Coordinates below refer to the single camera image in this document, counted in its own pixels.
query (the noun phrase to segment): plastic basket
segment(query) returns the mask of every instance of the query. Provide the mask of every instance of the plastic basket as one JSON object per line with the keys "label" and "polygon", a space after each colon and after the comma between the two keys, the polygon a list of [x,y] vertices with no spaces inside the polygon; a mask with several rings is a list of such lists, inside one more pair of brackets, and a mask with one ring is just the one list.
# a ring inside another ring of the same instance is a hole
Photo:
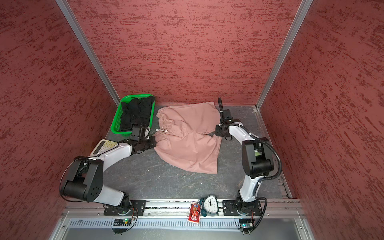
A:
{"label": "plastic basket", "polygon": [[[121,102],[129,103],[134,98],[143,99],[143,98],[147,98],[149,96],[153,96],[153,95],[152,94],[137,94],[137,95],[128,95],[128,96],[123,97],[119,103],[118,109],[116,110],[115,117],[113,118],[113,122],[111,125],[111,131],[114,134],[121,134],[124,137],[129,137],[131,135],[132,131],[120,132],[121,115],[122,115]],[[155,101],[153,101],[153,104],[152,104],[151,119],[149,120],[149,127],[152,127],[152,120],[153,120],[153,112],[154,111],[155,111]]]}

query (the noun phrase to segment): clock face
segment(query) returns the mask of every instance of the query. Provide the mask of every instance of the clock face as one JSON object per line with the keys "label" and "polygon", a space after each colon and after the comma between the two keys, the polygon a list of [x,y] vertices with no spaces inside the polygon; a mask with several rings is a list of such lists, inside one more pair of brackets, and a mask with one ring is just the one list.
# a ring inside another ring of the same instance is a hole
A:
{"label": "clock face", "polygon": [[217,200],[213,195],[204,200],[203,206],[208,213],[216,214],[218,212]]}

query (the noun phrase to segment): red playing card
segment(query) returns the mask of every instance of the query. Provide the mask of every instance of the red playing card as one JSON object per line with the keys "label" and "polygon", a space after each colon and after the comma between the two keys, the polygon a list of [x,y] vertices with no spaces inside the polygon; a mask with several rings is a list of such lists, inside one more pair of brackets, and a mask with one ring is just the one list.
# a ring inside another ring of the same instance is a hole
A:
{"label": "red playing card", "polygon": [[200,210],[201,210],[201,206],[199,205],[199,203],[191,202],[188,221],[198,224],[200,222]]}

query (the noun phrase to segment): textured red wall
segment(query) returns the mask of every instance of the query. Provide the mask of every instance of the textured red wall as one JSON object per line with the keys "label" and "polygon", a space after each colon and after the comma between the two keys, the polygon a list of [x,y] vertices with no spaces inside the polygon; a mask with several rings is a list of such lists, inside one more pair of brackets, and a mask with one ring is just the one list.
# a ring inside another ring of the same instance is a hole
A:
{"label": "textured red wall", "polygon": [[315,0],[262,115],[317,240],[384,239],[384,3]]}
{"label": "textured red wall", "polygon": [[255,104],[301,0],[69,0],[120,97]]}
{"label": "textured red wall", "polygon": [[116,105],[55,1],[3,0],[0,16],[0,239],[47,239],[61,174]]}

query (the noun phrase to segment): teal alarm clock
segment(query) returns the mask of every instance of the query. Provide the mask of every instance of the teal alarm clock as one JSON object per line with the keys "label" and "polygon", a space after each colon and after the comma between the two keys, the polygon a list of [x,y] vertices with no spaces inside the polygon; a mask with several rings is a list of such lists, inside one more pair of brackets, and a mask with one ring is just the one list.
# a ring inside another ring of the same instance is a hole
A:
{"label": "teal alarm clock", "polygon": [[218,201],[214,195],[210,195],[206,198],[201,198],[199,204],[201,205],[201,215],[203,217],[216,216],[218,213]]}

